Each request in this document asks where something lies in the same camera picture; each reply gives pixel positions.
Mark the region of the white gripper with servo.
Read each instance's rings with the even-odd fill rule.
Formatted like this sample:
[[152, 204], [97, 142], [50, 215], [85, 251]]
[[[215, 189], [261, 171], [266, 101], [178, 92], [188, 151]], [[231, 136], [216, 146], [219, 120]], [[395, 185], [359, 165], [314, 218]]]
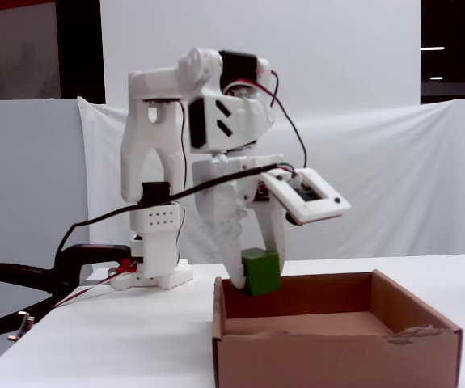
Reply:
[[[224, 175], [283, 162], [281, 154], [227, 157], [219, 154], [192, 164], [195, 186]], [[242, 262], [241, 220], [247, 216], [244, 204], [256, 215], [265, 249], [278, 255], [279, 274], [285, 264], [285, 209], [265, 182], [257, 176], [233, 179], [195, 195], [195, 204], [209, 236], [224, 264], [230, 281], [237, 289], [246, 285]]]

